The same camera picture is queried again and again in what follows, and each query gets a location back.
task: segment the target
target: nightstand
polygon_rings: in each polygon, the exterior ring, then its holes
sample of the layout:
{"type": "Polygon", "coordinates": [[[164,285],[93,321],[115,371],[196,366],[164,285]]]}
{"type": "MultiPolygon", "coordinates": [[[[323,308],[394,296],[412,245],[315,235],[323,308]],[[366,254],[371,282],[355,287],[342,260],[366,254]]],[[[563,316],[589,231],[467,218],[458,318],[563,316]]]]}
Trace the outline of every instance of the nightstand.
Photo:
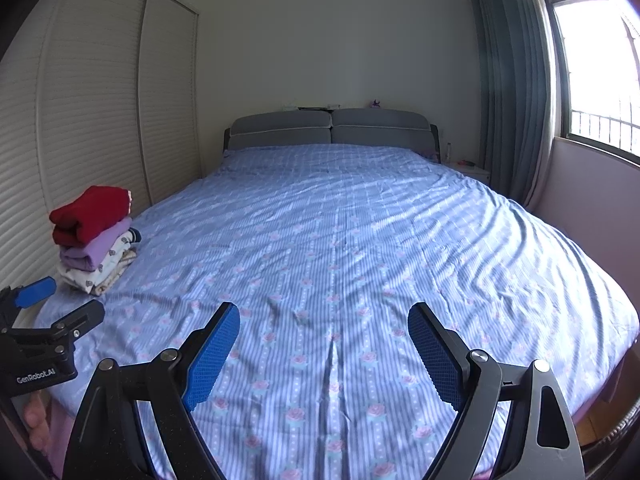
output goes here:
{"type": "Polygon", "coordinates": [[[482,182],[486,186],[489,185],[489,180],[491,177],[491,173],[482,168],[478,168],[477,166],[460,166],[455,162],[450,162],[449,164],[445,164],[448,168],[452,170],[456,170],[463,175],[470,176],[471,178],[476,179],[479,182],[482,182]]]}

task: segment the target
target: wooden floor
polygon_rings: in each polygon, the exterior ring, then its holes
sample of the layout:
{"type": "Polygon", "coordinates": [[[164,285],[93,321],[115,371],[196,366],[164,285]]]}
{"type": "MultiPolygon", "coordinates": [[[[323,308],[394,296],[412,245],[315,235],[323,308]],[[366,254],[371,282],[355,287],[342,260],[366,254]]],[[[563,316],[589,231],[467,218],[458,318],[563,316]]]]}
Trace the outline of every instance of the wooden floor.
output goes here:
{"type": "Polygon", "coordinates": [[[611,402],[597,400],[576,426],[581,446],[606,437],[640,398],[640,358],[633,352],[625,357],[622,375],[611,402]]]}

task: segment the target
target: headboard cushion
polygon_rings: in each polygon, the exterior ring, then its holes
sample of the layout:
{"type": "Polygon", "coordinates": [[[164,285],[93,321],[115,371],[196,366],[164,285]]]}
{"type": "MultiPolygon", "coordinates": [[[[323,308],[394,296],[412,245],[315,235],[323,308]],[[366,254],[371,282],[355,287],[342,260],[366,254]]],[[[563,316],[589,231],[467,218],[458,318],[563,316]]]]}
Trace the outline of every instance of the headboard cushion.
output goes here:
{"type": "Polygon", "coordinates": [[[345,108],[334,112],[332,143],[409,148],[439,158],[436,126],[420,114],[379,108],[345,108]]]}
{"type": "Polygon", "coordinates": [[[238,119],[225,133],[225,149],[253,146],[330,144],[331,115],[319,110],[294,110],[238,119]]]}

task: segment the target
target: bed sheet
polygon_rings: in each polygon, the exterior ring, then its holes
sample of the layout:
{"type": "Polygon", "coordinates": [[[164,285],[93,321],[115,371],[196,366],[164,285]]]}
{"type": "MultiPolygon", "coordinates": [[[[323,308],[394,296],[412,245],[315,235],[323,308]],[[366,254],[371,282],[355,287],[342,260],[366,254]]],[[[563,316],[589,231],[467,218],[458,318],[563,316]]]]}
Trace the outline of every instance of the bed sheet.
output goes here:
{"type": "MultiPolygon", "coordinates": [[[[470,348],[549,361],[572,413],[638,335],[620,287],[557,230],[407,150],[252,148],[142,213],[138,257],[76,343],[75,414],[97,363],[152,359],[223,301],[238,340],[194,420],[230,479],[422,478],[454,419],[408,338],[425,301],[470,348]]],[[[36,320],[89,297],[66,286],[36,320]]],[[[492,467],[508,406],[478,466],[492,467]]],[[[150,408],[150,452],[172,478],[150,408]]]]}

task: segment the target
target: metal screw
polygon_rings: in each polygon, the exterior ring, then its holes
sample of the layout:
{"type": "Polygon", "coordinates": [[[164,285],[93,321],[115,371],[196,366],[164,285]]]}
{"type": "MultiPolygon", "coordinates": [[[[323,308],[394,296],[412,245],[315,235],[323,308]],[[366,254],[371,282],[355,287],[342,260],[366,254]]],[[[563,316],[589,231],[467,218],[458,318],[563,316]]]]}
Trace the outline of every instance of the metal screw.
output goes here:
{"type": "Polygon", "coordinates": [[[100,370],[102,370],[103,372],[106,372],[108,370],[111,370],[114,364],[115,362],[113,361],[113,359],[106,358],[100,361],[100,364],[98,364],[98,368],[100,368],[100,370]]]}
{"type": "Polygon", "coordinates": [[[480,363],[485,363],[489,360],[489,356],[485,354],[482,350],[474,350],[471,352],[471,358],[480,363]]]}
{"type": "Polygon", "coordinates": [[[160,358],[162,359],[162,361],[167,361],[167,362],[174,361],[175,358],[177,357],[178,357],[178,351],[173,348],[169,348],[168,350],[162,350],[162,353],[160,354],[160,358]]]}
{"type": "Polygon", "coordinates": [[[537,371],[542,372],[543,374],[551,370],[551,366],[549,366],[549,363],[542,359],[533,361],[533,365],[536,367],[537,371]]]}

